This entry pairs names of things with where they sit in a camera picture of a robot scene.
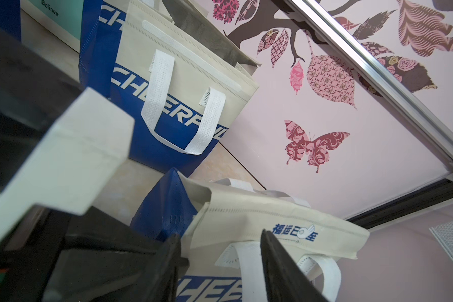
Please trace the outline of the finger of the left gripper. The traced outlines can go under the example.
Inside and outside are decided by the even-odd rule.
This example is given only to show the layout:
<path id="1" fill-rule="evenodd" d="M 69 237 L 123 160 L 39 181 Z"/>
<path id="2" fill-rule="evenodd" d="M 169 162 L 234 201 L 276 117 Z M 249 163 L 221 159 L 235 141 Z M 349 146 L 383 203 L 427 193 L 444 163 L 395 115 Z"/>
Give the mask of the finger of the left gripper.
<path id="1" fill-rule="evenodd" d="M 95 207 L 83 216 L 47 210 L 22 247 L 0 248 L 0 301 L 93 301 L 123 291 L 160 246 Z"/>

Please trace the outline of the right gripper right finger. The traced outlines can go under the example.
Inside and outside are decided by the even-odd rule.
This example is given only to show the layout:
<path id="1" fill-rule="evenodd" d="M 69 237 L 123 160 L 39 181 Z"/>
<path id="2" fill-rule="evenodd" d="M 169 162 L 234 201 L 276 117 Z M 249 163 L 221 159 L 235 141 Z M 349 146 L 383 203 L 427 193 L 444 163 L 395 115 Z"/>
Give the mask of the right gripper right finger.
<path id="1" fill-rule="evenodd" d="M 260 250 L 268 301 L 327 301 L 272 232 L 263 230 Z"/>

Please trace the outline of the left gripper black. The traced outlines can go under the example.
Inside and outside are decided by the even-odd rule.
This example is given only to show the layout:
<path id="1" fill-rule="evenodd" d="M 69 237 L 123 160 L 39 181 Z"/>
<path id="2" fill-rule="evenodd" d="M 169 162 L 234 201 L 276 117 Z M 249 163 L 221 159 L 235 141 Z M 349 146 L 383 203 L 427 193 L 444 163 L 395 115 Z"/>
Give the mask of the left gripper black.
<path id="1" fill-rule="evenodd" d="M 82 91 L 73 78 L 0 30 L 0 192 Z"/>

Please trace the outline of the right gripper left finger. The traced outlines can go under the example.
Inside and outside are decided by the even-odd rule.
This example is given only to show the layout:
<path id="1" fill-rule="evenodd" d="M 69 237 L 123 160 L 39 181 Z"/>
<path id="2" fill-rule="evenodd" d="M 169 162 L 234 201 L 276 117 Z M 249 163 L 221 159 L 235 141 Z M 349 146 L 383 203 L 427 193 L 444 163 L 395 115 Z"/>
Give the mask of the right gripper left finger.
<path id="1" fill-rule="evenodd" d="M 114 292 L 109 301 L 175 301 L 179 280 L 189 269 L 181 256 L 181 238 L 171 235 L 147 264 L 136 282 Z"/>

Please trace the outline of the takeout bag blue beige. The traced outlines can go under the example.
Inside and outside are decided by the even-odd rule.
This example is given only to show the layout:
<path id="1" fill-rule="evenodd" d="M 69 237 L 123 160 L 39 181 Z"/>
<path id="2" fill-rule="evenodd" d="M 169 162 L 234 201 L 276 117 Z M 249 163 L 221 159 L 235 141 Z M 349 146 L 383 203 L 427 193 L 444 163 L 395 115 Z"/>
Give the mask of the takeout bag blue beige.
<path id="1" fill-rule="evenodd" d="M 191 175 L 258 85 L 191 1 L 84 1 L 79 80 L 135 119 L 130 158 Z"/>
<path id="2" fill-rule="evenodd" d="M 0 0 L 0 29 L 21 40 L 21 16 L 19 0 Z"/>
<path id="3" fill-rule="evenodd" d="M 171 169 L 153 187 L 131 227 L 151 239 L 181 238 L 189 262 L 177 301 L 265 301 L 260 238 L 271 232 L 304 281 L 323 277 L 321 295 L 335 301 L 340 259 L 356 259 L 370 233 L 314 210 L 280 191 L 258 191 L 236 179 L 195 181 Z"/>

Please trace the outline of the mint green toaster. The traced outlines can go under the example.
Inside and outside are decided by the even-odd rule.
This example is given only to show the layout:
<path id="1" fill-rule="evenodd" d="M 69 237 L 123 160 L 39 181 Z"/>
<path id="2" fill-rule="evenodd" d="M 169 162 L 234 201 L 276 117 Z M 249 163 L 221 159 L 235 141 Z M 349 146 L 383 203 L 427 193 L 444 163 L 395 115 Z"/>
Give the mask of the mint green toaster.
<path id="1" fill-rule="evenodd" d="M 83 0 L 21 0 L 21 9 L 79 53 Z"/>

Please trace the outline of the aluminium rail back wall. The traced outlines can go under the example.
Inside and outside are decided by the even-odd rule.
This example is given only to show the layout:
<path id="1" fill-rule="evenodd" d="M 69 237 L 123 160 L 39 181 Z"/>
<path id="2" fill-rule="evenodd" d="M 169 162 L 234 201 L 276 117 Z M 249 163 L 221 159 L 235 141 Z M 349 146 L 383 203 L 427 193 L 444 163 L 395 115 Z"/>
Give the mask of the aluminium rail back wall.
<path id="1" fill-rule="evenodd" d="M 396 80 L 394 75 L 316 1 L 293 0 L 287 3 L 441 152 L 453 168 L 453 132 L 435 114 Z M 446 179 L 453 182 L 453 172 Z"/>

